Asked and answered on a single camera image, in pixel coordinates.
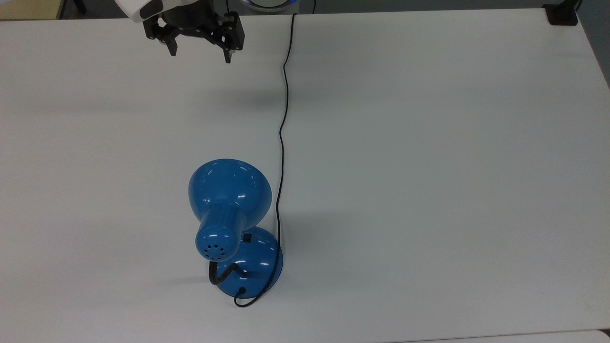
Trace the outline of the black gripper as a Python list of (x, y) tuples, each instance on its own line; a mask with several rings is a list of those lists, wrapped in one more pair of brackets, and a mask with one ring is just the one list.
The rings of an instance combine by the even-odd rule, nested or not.
[(165, 45), (171, 56), (177, 54), (176, 38), (191, 30), (204, 33), (208, 42), (223, 50), (224, 60), (244, 47), (245, 33), (236, 11), (218, 15), (213, 0), (162, 0), (162, 11), (143, 21), (146, 37)]

